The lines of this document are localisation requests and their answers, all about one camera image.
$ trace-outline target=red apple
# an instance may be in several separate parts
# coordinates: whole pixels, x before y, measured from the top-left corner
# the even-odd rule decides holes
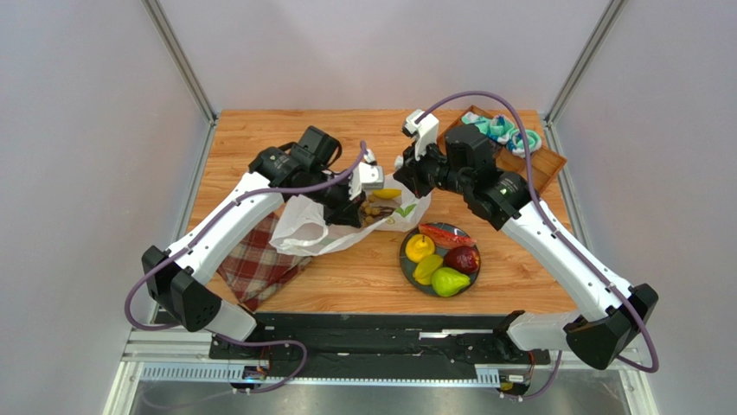
[[[478,271],[481,266],[481,258],[478,252],[470,246],[459,246],[453,248],[445,255],[445,266],[466,275]]]

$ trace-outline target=wooden table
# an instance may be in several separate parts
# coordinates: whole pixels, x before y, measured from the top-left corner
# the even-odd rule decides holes
[[[189,222],[193,228],[217,206],[248,170],[259,151],[298,141],[309,125],[338,138],[343,157],[334,169],[347,167],[366,140],[385,173],[410,144],[401,133],[409,110],[388,111],[224,111],[215,133],[202,184]],[[461,111],[436,111],[444,130]],[[521,112],[526,128],[542,136],[536,112]],[[555,182],[542,195],[568,228],[561,191]],[[452,298],[430,297],[415,289],[401,273],[397,253],[403,233],[373,232],[342,252],[316,257],[302,274],[264,302],[259,311],[371,312],[437,314],[508,314],[573,310],[574,302],[540,264],[516,242],[474,216],[458,195],[433,191],[423,221],[445,221],[477,239],[482,257],[478,281]],[[208,284],[235,302],[219,276]]]

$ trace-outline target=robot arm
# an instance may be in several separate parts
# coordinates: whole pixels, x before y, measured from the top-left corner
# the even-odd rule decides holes
[[[206,329],[236,340],[245,340],[256,328],[246,310],[228,303],[205,288],[218,265],[267,215],[291,195],[264,193],[244,200],[239,196],[264,188],[304,188],[334,177],[327,170],[339,154],[340,143],[310,127],[296,144],[271,147],[259,153],[230,194],[190,233],[171,244],[165,252],[155,246],[142,257],[149,272],[172,252],[186,254],[147,281],[150,296],[188,331]],[[382,188],[384,175],[373,154],[364,156],[346,182],[305,194],[324,206],[328,224],[361,226],[360,206],[364,189]]]
[[[552,233],[532,202],[527,182],[518,174],[498,169],[491,141],[475,125],[460,125],[445,135],[445,154],[437,145],[439,121],[427,115],[419,123],[418,110],[407,117],[403,131],[414,139],[398,157],[394,179],[418,197],[434,188],[462,195],[468,208],[487,220],[532,255],[575,301],[578,310],[536,316],[516,311],[495,329],[500,348],[510,356],[532,349],[571,350],[585,363],[604,369],[637,335],[638,327],[610,290],[629,293],[629,301],[646,322],[657,302],[647,284],[632,287],[598,261],[565,227]],[[543,211],[557,219],[544,201]],[[605,286],[561,240],[562,235],[612,284]]]

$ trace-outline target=round plate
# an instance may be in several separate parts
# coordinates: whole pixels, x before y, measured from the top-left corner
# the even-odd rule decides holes
[[[458,229],[457,227],[455,227],[453,225],[449,225],[447,223],[435,222],[435,223],[428,223],[428,225],[433,226],[433,227],[437,227],[439,229],[442,229],[442,230],[447,231],[447,232],[450,232],[450,233],[455,233],[456,235],[469,236],[468,233],[465,233],[462,230]],[[420,229],[416,227],[410,233],[408,233],[407,234],[407,237],[405,237],[405,239],[401,242],[401,246],[400,246],[400,267],[401,267],[401,271],[404,274],[404,277],[407,279],[407,281],[409,281],[410,284],[414,285],[415,288],[417,288],[418,290],[420,290],[420,291],[422,291],[422,292],[424,292],[424,293],[426,293],[428,295],[431,295],[433,297],[440,297],[438,295],[438,293],[435,292],[435,290],[433,290],[433,286],[432,285],[422,285],[422,284],[418,283],[416,279],[414,279],[414,277],[412,276],[412,274],[414,272],[414,269],[417,268],[417,264],[415,264],[414,262],[410,261],[407,258],[407,255],[404,253],[405,248],[407,247],[407,242],[409,241],[409,239],[412,238],[414,235],[416,235],[418,233],[420,233]],[[475,245],[473,246],[473,249],[475,249],[476,252],[478,252],[478,248]],[[445,258],[445,255],[448,253],[448,250],[445,249],[445,248],[441,248],[441,247],[439,247],[439,246],[436,245],[435,246],[435,253],[437,253],[439,256]],[[473,283],[476,282],[476,278],[478,278],[478,272],[479,271],[481,271],[481,267],[480,266],[479,266],[478,270],[476,270],[476,272],[474,272],[474,273],[472,273],[472,274],[470,274],[468,276],[468,278],[471,280],[471,283],[468,284],[467,287],[464,287],[461,291],[457,292],[455,295],[453,295],[451,297],[455,297],[455,296],[457,296],[459,294],[462,294],[466,290],[468,290],[469,288],[471,288],[471,286],[473,285]]]

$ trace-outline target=white plastic bag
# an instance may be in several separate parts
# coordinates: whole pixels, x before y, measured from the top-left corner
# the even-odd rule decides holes
[[[282,213],[269,243],[279,253],[302,257],[338,252],[353,246],[374,230],[408,232],[414,229],[430,207],[430,195],[417,199],[391,175],[384,177],[384,188],[400,188],[400,206],[388,217],[362,229],[327,226],[323,205],[306,196],[292,197]]]

